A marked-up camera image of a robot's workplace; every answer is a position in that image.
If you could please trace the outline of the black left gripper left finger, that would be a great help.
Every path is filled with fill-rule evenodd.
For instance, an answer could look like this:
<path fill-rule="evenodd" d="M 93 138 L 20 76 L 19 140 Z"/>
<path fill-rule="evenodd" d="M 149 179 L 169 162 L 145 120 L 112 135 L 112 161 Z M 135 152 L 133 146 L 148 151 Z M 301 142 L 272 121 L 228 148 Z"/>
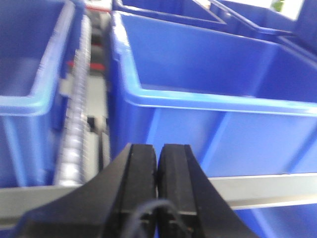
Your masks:
<path fill-rule="evenodd" d="M 93 179 L 70 193 L 26 212 L 16 238 L 117 238 L 142 203 L 156 198 L 152 145 L 128 144 Z"/>

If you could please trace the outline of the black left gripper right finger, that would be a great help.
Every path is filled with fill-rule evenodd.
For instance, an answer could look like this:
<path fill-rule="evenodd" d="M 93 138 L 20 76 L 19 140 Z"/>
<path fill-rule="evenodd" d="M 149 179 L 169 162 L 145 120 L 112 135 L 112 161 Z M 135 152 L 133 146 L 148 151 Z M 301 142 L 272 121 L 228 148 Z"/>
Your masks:
<path fill-rule="evenodd" d="M 201 169 L 189 145 L 166 144 L 158 164 L 158 195 L 176 208 L 158 214 L 160 238 L 255 238 Z"/>

